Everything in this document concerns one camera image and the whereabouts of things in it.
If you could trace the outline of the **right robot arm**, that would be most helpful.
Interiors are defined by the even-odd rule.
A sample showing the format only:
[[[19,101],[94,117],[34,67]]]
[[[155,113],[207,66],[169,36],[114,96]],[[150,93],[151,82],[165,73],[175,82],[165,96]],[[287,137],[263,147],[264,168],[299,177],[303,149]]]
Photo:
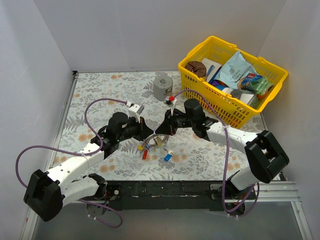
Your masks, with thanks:
[[[174,108],[174,101],[173,96],[164,100],[170,109],[165,112],[163,122],[155,130],[156,134],[173,136],[180,128],[191,128],[200,139],[225,143],[246,155],[248,167],[234,173],[220,188],[220,192],[227,197],[237,199],[252,185],[270,183],[289,164],[289,157],[270,131],[246,132],[225,126],[206,116],[196,99],[184,102],[184,112]]]

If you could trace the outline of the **silver keyring with keys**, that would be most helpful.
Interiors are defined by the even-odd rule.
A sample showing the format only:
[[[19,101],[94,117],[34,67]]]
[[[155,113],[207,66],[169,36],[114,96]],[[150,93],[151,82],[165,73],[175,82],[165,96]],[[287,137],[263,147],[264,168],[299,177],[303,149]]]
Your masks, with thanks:
[[[138,147],[137,150],[140,152],[140,157],[145,160],[151,149],[164,146],[168,140],[169,135],[165,134],[152,134],[146,138]]]

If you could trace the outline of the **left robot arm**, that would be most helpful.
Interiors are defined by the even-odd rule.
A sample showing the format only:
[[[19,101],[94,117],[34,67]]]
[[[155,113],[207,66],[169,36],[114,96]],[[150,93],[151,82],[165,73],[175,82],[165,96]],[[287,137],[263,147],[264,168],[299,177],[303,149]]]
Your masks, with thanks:
[[[73,156],[46,172],[38,169],[30,177],[24,202],[45,222],[52,220],[61,209],[86,197],[101,200],[107,193],[106,180],[92,173],[77,178],[92,166],[114,153],[122,141],[134,138],[143,141],[153,134],[143,117],[136,120],[123,112],[116,112],[98,135]]]

